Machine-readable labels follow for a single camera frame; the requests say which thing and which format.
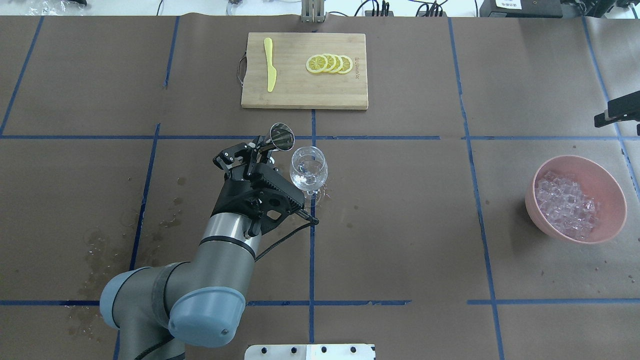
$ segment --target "white label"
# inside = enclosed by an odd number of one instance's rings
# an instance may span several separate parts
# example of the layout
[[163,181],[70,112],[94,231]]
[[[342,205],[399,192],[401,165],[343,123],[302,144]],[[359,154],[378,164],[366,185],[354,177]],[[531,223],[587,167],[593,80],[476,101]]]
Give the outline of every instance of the white label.
[[522,10],[520,0],[495,0],[495,5],[499,8]]

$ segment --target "black box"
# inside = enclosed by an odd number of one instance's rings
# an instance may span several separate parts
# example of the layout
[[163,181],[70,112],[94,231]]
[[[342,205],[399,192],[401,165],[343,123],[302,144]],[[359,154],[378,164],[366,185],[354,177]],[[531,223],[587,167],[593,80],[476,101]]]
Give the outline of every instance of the black box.
[[481,17],[562,17],[560,0],[484,0]]

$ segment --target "knife handle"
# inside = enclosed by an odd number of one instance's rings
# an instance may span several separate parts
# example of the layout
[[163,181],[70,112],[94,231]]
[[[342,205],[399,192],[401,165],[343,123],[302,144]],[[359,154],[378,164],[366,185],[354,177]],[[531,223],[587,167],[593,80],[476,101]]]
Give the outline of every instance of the knife handle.
[[273,66],[271,57],[273,56],[273,40],[264,38],[264,52],[267,54],[267,66]]

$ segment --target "clear liquid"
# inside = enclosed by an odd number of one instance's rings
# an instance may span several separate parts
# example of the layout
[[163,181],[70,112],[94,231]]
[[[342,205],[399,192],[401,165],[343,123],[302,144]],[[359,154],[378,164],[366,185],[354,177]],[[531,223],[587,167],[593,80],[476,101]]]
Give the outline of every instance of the clear liquid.
[[291,181],[300,190],[314,192],[326,181],[329,171],[326,164],[313,159],[300,159],[291,171]]

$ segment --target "white metal plate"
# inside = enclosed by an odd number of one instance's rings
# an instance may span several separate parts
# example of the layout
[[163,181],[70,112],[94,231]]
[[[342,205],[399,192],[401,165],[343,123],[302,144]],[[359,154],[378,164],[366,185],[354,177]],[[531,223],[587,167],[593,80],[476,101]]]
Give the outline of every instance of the white metal plate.
[[244,360],[375,360],[372,344],[252,345]]

